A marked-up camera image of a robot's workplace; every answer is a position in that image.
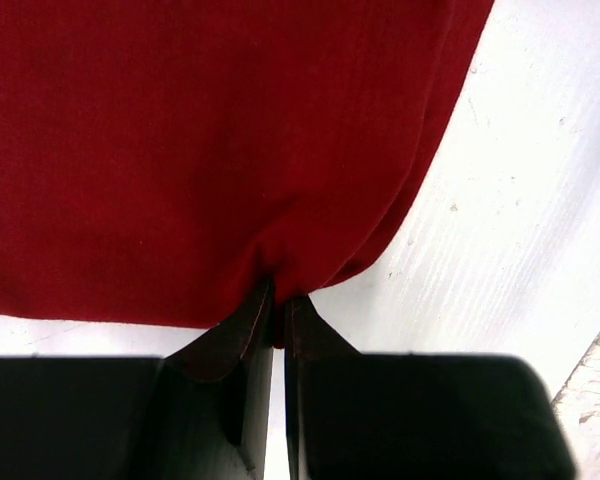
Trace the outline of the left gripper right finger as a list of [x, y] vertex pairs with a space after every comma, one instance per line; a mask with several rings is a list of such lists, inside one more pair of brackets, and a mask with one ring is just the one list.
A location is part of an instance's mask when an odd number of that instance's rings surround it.
[[572, 479], [545, 388], [501, 355], [361, 353], [311, 300], [285, 307], [294, 479]]

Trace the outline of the dark red t-shirt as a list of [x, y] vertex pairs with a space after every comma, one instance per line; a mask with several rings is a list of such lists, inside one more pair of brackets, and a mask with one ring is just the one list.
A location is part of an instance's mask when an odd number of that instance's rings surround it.
[[0, 1], [0, 315], [208, 328], [387, 248], [488, 1]]

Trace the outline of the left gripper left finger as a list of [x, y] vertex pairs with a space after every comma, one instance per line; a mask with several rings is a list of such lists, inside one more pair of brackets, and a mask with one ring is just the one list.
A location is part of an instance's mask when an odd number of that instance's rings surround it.
[[274, 287], [165, 358], [0, 357], [0, 479], [259, 479]]

